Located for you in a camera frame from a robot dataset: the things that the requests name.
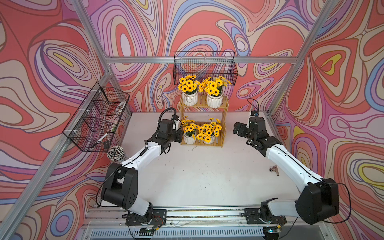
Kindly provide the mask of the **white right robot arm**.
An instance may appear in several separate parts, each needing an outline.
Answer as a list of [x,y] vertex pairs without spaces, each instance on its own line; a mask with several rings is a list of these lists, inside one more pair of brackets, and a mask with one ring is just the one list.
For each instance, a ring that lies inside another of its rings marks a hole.
[[247,124],[236,122],[233,133],[246,138],[247,145],[273,161],[300,193],[296,200],[272,198],[263,201],[259,210],[262,222],[270,223],[276,217],[288,216],[313,225],[339,214],[338,184],[316,174],[289,153],[276,137],[268,134],[262,117],[251,116]]

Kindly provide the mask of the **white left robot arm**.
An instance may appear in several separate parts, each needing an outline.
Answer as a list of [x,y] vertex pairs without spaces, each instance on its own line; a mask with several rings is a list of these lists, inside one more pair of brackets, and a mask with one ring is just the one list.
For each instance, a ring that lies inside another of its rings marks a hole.
[[138,216],[150,216],[152,204],[139,197],[139,172],[160,155],[168,153],[172,143],[180,143],[182,137],[180,120],[160,120],[155,133],[145,140],[141,150],[122,163],[109,166],[100,190],[102,202]]

